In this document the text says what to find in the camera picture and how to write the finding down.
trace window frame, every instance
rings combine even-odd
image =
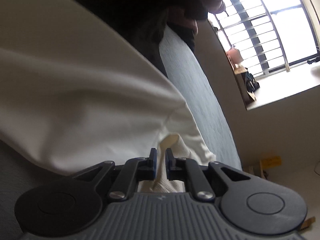
[[[280,9],[280,10],[275,10],[275,11],[269,11],[268,8],[266,7],[265,3],[263,0],[260,0],[261,1],[261,5],[258,5],[258,6],[263,6],[263,8],[265,9],[265,13],[264,14],[261,14],[261,15],[257,15],[255,17],[249,17],[248,14],[246,13],[247,10],[251,9],[247,9],[245,10],[244,7],[242,6],[242,2],[240,2],[240,0],[230,0],[231,1],[231,5],[230,6],[234,6],[234,8],[236,9],[237,11],[237,14],[240,16],[241,18],[241,21],[237,22],[237,23],[234,23],[234,24],[231,24],[231,25],[228,25],[226,27],[222,27],[221,23],[220,23],[220,20],[218,20],[217,16],[214,15],[217,23],[219,24],[219,27],[220,29],[218,30],[218,32],[222,31],[224,36],[226,37],[229,45],[230,45],[230,48],[232,47],[232,44],[226,34],[226,31],[225,29],[227,28],[231,28],[233,26],[236,26],[236,25],[239,25],[239,24],[244,24],[245,26],[245,30],[248,32],[249,34],[249,39],[251,39],[251,42],[253,44],[253,47],[251,48],[254,48],[256,50],[256,55],[252,56],[252,57],[255,57],[255,56],[258,56],[259,58],[259,62],[260,62],[260,65],[261,65],[261,68],[262,68],[262,72],[261,73],[258,73],[256,74],[256,76],[259,76],[259,75],[268,75],[269,73],[272,73],[274,71],[278,71],[278,70],[282,70],[282,69],[286,69],[286,71],[290,71],[290,67],[291,66],[294,66],[294,65],[298,65],[300,64],[301,62],[305,62],[306,60],[309,60],[309,59],[312,59],[312,58],[315,58],[317,56],[320,56],[320,51],[317,49],[319,48],[319,44],[318,44],[318,40],[317,40],[317,36],[316,36],[316,33],[315,33],[315,30],[313,28],[313,25],[312,25],[312,22],[311,22],[311,19],[310,19],[310,16],[308,14],[308,11],[303,3],[302,0],[299,0],[300,1],[300,4],[299,5],[295,5],[295,6],[290,6],[290,7],[286,7],[286,8],[283,8],[283,9]],[[284,46],[282,44],[282,41],[281,41],[281,38],[280,38],[280,35],[277,31],[277,28],[276,28],[276,25],[272,19],[272,15],[273,14],[277,14],[279,12],[282,12],[282,11],[287,11],[287,10],[290,10],[290,9],[295,9],[295,8],[302,8],[303,9],[303,12],[306,16],[306,19],[308,21],[308,24],[309,24],[309,27],[310,27],[310,30],[311,30],[311,33],[312,33],[312,36],[313,36],[313,39],[314,39],[314,42],[315,42],[315,46],[316,46],[316,49],[317,49],[317,53],[316,54],[313,54],[313,55],[310,55],[308,57],[305,57],[305,58],[302,58],[302,59],[299,59],[299,60],[296,60],[294,62],[291,62],[289,63],[288,60],[287,60],[287,57],[286,57],[286,54],[285,54],[285,50],[284,50]],[[262,48],[262,44],[264,43],[261,43],[259,38],[258,38],[258,34],[255,32],[255,27],[256,26],[253,26],[251,21],[252,20],[256,20],[256,19],[259,19],[259,18],[262,18],[262,17],[265,17],[265,16],[268,16],[269,17],[269,22],[272,24],[273,26],[273,31],[275,31],[276,33],[276,39],[273,39],[273,40],[278,40],[279,41],[279,45],[280,45],[280,48],[281,48],[281,51],[282,51],[282,56],[280,57],[283,57],[284,58],[284,64],[280,65],[280,66],[277,66],[277,67],[273,67],[273,68],[270,68],[269,65],[268,65],[268,61],[272,60],[267,60],[266,58],[266,55],[265,53],[270,51],[270,50],[266,50],[264,51],[263,48]]]

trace dark clothing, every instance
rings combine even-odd
[[[175,23],[167,22],[167,25],[195,52],[195,37],[193,30]]]
[[[159,43],[163,38],[167,22],[167,8],[180,6],[185,9],[186,15],[192,16],[195,20],[205,19],[208,14],[200,0],[76,1],[117,31],[166,77]]]

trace sticky note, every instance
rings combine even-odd
[[[281,157],[280,156],[274,156],[271,158],[266,158],[261,160],[261,166],[262,169],[270,169],[276,166],[281,165]]]

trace gray plastic base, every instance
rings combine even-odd
[[[135,193],[125,202],[110,204],[87,229],[71,236],[48,238],[24,234],[20,240],[299,240],[292,232],[256,236],[226,222],[216,208],[191,198],[189,193]]]

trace gray bed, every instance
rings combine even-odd
[[[187,44],[169,27],[160,43],[169,80],[186,99],[209,150],[217,161],[241,169],[231,131],[207,77]]]

